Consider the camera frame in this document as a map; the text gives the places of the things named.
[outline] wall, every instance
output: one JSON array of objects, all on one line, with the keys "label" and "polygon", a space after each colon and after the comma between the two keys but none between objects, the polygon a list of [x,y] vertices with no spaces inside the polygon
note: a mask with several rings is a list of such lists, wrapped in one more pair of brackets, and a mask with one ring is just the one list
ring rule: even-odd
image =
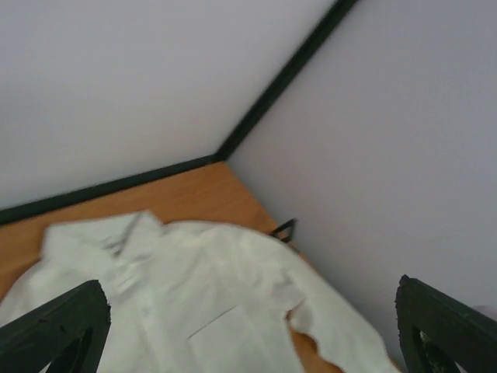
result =
[{"label": "wall", "polygon": [[231,161],[395,358],[402,274],[497,306],[496,13],[359,3]]},{"label": "wall", "polygon": [[0,4],[0,208],[214,152],[327,0]]}]

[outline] white shirt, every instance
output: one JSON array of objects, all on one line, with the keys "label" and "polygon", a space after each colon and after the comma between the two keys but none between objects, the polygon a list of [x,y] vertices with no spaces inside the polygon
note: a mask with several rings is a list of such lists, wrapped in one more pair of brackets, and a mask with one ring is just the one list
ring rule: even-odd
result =
[{"label": "white shirt", "polygon": [[303,372],[284,321],[347,373],[394,372],[377,332],[277,239],[149,213],[52,225],[0,325],[90,279],[111,305],[99,373]]}]

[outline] shirt pocket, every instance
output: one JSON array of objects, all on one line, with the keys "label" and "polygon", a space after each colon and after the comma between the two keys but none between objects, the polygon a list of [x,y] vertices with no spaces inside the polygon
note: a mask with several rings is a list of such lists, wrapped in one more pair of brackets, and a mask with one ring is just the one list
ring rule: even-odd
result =
[{"label": "shirt pocket", "polygon": [[262,341],[240,306],[227,310],[188,338],[205,373],[274,371]]}]

